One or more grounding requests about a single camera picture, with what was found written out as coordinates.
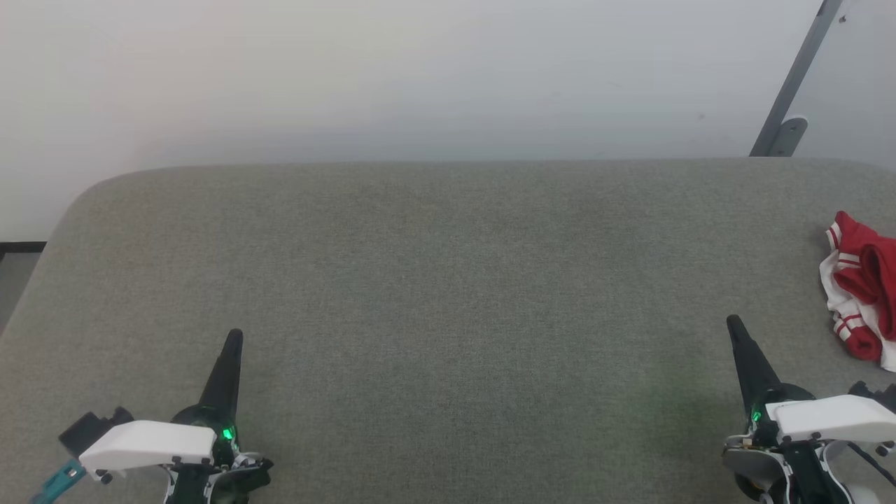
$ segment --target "gray metal pole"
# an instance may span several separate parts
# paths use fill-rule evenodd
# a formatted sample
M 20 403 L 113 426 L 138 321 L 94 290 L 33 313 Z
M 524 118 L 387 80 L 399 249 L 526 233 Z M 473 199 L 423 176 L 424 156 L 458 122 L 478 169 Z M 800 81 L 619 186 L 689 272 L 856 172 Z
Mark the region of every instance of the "gray metal pole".
M 809 66 L 812 64 L 813 58 L 815 58 L 815 53 L 818 52 L 818 48 L 822 45 L 824 35 L 828 32 L 828 28 L 831 27 L 831 23 L 834 17 L 837 16 L 837 10 L 840 9 L 842 2 L 843 0 L 822 1 L 822 6 L 818 9 L 818 14 L 815 15 L 815 20 L 806 34 L 806 39 L 803 40 L 803 45 L 799 48 L 796 59 L 793 60 L 793 65 L 790 67 L 790 72 L 784 80 L 784 85 L 781 86 L 781 90 L 778 92 L 778 98 L 775 99 L 774 104 L 771 106 L 769 116 L 765 118 L 762 131 L 759 132 L 756 143 L 754 143 L 753 149 L 750 151 L 751 156 L 768 156 L 770 154 L 771 146 L 775 142 L 781 123 L 784 121 L 788 110 L 790 110 L 790 104 L 793 103 L 794 97 L 797 96 L 799 85 L 803 82 L 803 78 L 806 77 L 806 72 L 808 72 Z

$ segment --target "metal bracket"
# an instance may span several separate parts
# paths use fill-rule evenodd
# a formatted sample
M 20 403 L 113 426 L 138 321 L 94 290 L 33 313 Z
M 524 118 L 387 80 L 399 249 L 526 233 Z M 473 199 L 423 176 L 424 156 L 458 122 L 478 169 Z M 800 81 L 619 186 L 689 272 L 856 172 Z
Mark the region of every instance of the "metal bracket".
M 813 58 L 815 58 L 815 53 L 818 52 L 818 48 L 822 45 L 824 34 L 827 33 L 828 29 L 831 27 L 831 22 L 836 19 L 837 11 L 840 9 L 840 4 L 842 3 L 843 0 L 822 0 L 822 5 L 818 9 L 818 14 L 815 15 L 812 26 L 809 28 L 809 32 L 803 40 L 803 46 L 800 47 L 797 57 L 790 67 L 790 72 L 784 80 L 784 83 L 781 85 L 778 97 L 775 98 L 774 104 L 771 105 L 769 115 L 765 118 L 765 123 L 762 125 L 762 131 L 759 132 L 759 136 L 756 138 L 753 149 L 750 151 L 751 156 L 790 155 L 776 154 L 775 152 L 778 150 L 775 150 L 772 147 L 772 144 L 775 143 L 775 137 L 778 136 L 780 128 L 783 127 L 781 123 L 784 122 L 784 117 L 786 117 L 790 111 L 790 104 L 793 103 L 793 99 L 797 95 L 799 84 L 802 83 L 803 77 L 806 76 L 806 72 L 808 72 L 809 66 L 812 64 Z
M 808 127 L 809 121 L 805 117 L 793 117 L 784 121 L 778 127 L 778 133 L 771 143 L 768 155 L 780 158 L 792 156 Z

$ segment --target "teal connector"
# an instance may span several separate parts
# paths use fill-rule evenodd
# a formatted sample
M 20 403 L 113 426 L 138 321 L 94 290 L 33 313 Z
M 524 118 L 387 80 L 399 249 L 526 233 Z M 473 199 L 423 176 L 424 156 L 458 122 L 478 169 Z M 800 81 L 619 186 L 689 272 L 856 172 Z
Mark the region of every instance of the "teal connector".
M 75 483 L 81 480 L 87 471 L 74 458 L 69 460 L 59 469 L 59 472 L 53 474 L 50 479 L 44 482 L 41 492 L 29 501 L 30 504 L 51 504 L 59 496 L 64 494 L 68 489 L 72 488 Z

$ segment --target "white wall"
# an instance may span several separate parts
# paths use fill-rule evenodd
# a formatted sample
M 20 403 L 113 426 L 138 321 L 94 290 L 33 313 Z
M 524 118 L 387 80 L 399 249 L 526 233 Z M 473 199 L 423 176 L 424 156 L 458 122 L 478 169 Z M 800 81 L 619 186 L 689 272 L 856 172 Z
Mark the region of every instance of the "white wall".
M 896 1 L 844 0 L 789 114 L 809 127 L 795 156 L 896 169 Z
M 820 0 L 6 0 L 0 241 L 168 165 L 746 155 Z

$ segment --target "white cloth with red stripes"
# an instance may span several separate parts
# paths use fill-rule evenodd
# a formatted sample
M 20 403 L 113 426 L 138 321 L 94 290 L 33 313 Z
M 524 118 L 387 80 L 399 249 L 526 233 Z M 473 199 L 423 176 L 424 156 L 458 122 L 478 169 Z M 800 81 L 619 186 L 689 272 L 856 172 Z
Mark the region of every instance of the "white cloth with red stripes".
M 822 276 L 822 286 L 828 296 L 827 306 L 833 312 L 834 333 L 847 343 L 854 343 L 849 341 L 849 338 L 854 336 L 861 339 L 874 335 L 881 343 L 881 367 L 896 372 L 896 342 L 881 336 L 877 308 L 856 299 L 834 280 L 834 274 L 838 271 L 845 268 L 859 268 L 859 257 L 839 251 L 838 245 L 842 242 L 842 234 L 837 222 L 828 229 L 827 237 L 831 245 L 831 254 L 822 261 L 819 270 Z

